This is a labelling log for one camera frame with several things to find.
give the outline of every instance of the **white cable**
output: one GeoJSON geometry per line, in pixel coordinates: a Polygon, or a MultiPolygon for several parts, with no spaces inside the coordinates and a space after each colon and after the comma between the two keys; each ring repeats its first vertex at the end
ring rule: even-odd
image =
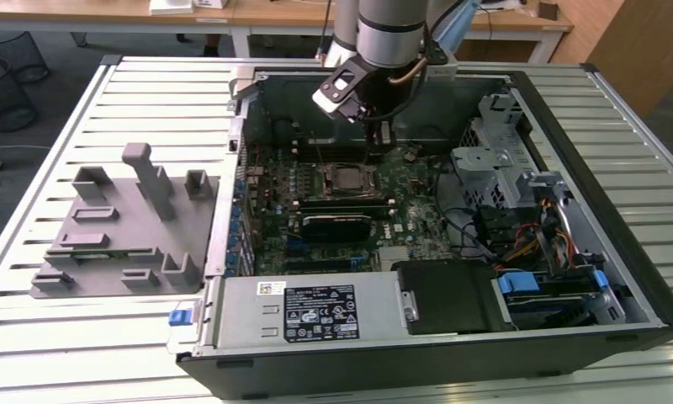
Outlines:
{"type": "Polygon", "coordinates": [[[14,145],[14,146],[0,146],[0,149],[43,149],[51,150],[49,146],[33,146],[33,145],[14,145]]]}

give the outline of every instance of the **gray plastic stand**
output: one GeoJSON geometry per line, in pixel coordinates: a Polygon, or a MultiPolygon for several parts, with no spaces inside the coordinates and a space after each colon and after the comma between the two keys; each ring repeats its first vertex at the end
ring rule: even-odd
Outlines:
{"type": "Polygon", "coordinates": [[[138,179],[82,167],[59,233],[31,279],[30,296],[90,297],[194,293],[202,286],[215,177],[169,178],[130,143],[122,161],[138,179]]]}

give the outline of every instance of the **white sticker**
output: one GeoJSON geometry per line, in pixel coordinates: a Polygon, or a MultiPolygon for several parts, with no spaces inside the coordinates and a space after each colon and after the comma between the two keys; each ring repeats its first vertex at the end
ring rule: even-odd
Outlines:
{"type": "Polygon", "coordinates": [[[258,282],[257,295],[283,295],[286,282],[258,282]]]}
{"type": "Polygon", "coordinates": [[[197,23],[218,23],[218,24],[226,24],[225,19],[197,19],[197,23]]]}

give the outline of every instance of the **black wire basket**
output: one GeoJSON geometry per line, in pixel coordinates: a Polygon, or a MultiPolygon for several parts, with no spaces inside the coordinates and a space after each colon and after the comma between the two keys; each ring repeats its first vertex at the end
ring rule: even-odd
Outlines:
{"type": "Polygon", "coordinates": [[[37,110],[10,75],[10,63],[0,59],[0,132],[25,128],[37,119],[37,110]]]}
{"type": "Polygon", "coordinates": [[[11,75],[21,83],[38,82],[49,68],[29,32],[0,31],[0,58],[11,65],[11,75]]]}

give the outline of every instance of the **power supply label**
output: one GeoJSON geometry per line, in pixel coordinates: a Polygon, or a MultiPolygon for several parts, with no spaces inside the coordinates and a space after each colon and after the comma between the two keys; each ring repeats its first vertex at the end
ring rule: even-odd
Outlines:
{"type": "Polygon", "coordinates": [[[311,343],[358,338],[354,285],[283,289],[283,339],[311,343]]]}

